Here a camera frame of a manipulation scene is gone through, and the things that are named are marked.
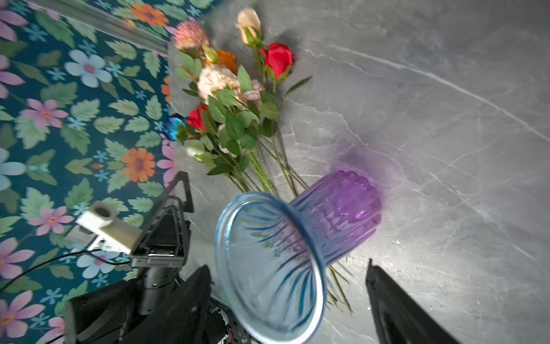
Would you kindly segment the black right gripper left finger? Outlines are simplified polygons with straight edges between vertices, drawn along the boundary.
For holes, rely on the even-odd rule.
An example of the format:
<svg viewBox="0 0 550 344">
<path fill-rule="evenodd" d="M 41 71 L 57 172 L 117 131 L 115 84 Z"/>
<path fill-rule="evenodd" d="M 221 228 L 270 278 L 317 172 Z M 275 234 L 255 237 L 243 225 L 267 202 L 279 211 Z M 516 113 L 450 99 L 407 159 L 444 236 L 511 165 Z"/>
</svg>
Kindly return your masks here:
<svg viewBox="0 0 550 344">
<path fill-rule="evenodd" d="M 128 334 L 125 343 L 202 343 L 211 294 L 208 266 L 186 281 L 170 283 L 160 302 Z"/>
</svg>

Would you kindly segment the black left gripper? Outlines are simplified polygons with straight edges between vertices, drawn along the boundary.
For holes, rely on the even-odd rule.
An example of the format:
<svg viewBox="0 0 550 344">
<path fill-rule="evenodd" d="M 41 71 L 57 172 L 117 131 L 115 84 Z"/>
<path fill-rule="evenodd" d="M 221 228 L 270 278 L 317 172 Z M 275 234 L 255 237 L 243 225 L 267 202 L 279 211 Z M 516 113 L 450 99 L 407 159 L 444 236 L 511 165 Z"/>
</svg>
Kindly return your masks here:
<svg viewBox="0 0 550 344">
<path fill-rule="evenodd" d="M 188 259 L 191 236 L 185 212 L 194 211 L 189 176 L 179 171 L 166 186 L 130 253 L 131 266 L 182 268 Z"/>
</svg>

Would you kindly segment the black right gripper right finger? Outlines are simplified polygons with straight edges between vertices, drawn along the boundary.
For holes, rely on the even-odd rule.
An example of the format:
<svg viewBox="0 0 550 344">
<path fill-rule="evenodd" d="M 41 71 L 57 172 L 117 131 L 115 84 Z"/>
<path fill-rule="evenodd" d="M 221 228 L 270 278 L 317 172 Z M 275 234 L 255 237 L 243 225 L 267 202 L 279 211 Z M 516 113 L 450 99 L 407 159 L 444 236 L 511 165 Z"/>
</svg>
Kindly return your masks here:
<svg viewBox="0 0 550 344">
<path fill-rule="evenodd" d="M 458 344 L 372 260 L 369 261 L 365 283 L 380 343 Z"/>
</svg>

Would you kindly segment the blue artificial rose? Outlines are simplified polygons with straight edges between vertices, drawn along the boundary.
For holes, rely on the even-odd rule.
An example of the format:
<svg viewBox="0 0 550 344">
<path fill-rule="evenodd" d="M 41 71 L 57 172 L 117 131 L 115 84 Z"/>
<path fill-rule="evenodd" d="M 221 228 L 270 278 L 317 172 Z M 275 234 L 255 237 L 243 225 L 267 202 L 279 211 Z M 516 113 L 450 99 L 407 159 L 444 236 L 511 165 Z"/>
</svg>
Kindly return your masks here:
<svg viewBox="0 0 550 344">
<path fill-rule="evenodd" d="M 180 116 L 168 116 L 163 121 L 163 134 L 170 141 L 177 141 L 177 136 L 180 133 L 179 127 L 184 124 L 184 120 Z"/>
</svg>

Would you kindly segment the red artificial rose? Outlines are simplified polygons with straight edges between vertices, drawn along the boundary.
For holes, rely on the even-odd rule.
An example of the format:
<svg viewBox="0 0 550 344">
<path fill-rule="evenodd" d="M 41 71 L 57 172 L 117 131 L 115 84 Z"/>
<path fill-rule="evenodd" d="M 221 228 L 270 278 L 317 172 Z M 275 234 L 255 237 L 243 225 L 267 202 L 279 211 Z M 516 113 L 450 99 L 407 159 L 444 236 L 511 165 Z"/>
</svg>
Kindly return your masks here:
<svg viewBox="0 0 550 344">
<path fill-rule="evenodd" d="M 189 113 L 189 117 L 186 121 L 188 126 L 193 127 L 198 130 L 206 130 L 206 127 L 203 124 L 202 112 L 208 112 L 209 109 L 205 105 L 198 105 L 195 110 Z"/>
</svg>

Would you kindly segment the purple blue glass vase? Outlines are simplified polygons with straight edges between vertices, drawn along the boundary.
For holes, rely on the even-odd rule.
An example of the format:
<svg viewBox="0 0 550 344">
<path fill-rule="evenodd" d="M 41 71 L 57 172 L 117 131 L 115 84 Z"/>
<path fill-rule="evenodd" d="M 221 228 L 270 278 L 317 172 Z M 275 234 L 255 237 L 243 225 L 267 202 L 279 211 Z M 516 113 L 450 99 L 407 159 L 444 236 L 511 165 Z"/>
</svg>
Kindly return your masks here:
<svg viewBox="0 0 550 344">
<path fill-rule="evenodd" d="M 285 202 L 244 193 L 222 211 L 218 280 L 240 324 L 261 343 L 306 343 L 327 303 L 327 268 L 374 235 L 382 202 L 367 178 L 337 171 Z"/>
</svg>

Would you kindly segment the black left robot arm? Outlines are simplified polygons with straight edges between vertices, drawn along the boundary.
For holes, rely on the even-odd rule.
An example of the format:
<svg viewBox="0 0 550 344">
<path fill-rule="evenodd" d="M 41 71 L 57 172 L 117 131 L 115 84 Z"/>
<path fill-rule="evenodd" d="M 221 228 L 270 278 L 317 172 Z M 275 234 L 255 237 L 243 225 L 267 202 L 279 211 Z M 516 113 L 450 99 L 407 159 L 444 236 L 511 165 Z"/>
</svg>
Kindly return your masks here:
<svg viewBox="0 0 550 344">
<path fill-rule="evenodd" d="M 137 277 L 71 298 L 64 307 L 67 343 L 250 343 L 230 308 L 211 292 L 207 266 L 181 277 L 190 253 L 194 210 L 187 173 L 178 172 L 143 226 L 123 221 L 105 202 L 77 218 L 68 237 L 87 258 L 129 256 Z"/>
</svg>

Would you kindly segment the light pink peony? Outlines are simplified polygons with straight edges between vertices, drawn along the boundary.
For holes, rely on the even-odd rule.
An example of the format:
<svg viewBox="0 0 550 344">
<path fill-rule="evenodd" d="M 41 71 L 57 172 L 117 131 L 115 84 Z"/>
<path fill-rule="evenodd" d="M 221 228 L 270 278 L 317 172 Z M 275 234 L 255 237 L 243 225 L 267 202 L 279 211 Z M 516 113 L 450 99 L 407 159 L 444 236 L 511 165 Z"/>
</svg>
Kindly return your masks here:
<svg viewBox="0 0 550 344">
<path fill-rule="evenodd" d="M 264 85 L 261 84 L 258 80 L 252 80 L 252 88 L 249 91 L 242 93 L 240 96 L 240 100 L 243 103 L 252 102 L 259 107 L 262 105 L 262 91 L 265 91 Z"/>
</svg>

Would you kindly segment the cream pink peony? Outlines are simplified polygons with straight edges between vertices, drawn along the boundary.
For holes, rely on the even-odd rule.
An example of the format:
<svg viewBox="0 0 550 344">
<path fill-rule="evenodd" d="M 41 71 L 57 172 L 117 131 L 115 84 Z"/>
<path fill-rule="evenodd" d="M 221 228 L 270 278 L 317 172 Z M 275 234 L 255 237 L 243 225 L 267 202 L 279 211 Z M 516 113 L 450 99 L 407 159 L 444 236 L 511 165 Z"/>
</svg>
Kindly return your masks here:
<svg viewBox="0 0 550 344">
<path fill-rule="evenodd" d="M 239 89 L 237 76 L 221 64 L 210 64 L 204 67 L 199 75 L 197 88 L 200 98 L 207 105 L 209 98 L 218 90 L 225 88 Z"/>
</svg>

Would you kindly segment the orange artificial flower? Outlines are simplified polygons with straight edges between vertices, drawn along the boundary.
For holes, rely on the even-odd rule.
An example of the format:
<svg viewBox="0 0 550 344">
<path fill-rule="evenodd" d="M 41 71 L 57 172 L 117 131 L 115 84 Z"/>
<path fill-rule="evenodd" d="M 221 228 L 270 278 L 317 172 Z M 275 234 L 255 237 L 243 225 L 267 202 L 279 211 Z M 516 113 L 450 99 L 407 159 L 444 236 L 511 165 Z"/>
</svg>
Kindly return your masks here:
<svg viewBox="0 0 550 344">
<path fill-rule="evenodd" d="M 229 69 L 233 74 L 237 73 L 236 57 L 223 50 L 218 51 L 218 64 Z"/>
</svg>

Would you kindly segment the pink carnation top flower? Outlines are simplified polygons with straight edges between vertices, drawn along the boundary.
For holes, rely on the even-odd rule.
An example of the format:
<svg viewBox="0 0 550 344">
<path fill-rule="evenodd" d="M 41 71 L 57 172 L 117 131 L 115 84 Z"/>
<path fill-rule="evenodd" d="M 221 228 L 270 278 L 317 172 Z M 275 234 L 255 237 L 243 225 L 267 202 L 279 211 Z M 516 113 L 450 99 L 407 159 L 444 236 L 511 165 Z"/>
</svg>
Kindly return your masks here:
<svg viewBox="0 0 550 344">
<path fill-rule="evenodd" d="M 175 47 L 179 50 L 209 46 L 205 30 L 195 21 L 182 21 L 173 32 Z"/>
</svg>

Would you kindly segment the red rose at pile edge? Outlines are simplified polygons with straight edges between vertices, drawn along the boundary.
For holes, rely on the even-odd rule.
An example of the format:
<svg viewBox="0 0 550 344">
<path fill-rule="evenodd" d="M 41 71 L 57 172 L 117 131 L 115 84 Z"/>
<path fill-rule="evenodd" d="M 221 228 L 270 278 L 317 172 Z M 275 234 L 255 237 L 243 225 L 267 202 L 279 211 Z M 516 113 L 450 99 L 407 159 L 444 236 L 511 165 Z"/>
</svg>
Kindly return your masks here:
<svg viewBox="0 0 550 344">
<path fill-rule="evenodd" d="M 272 82 L 272 91 L 276 93 L 278 85 L 283 83 L 294 68 L 293 51 L 285 44 L 272 43 L 259 50 L 263 72 Z"/>
</svg>

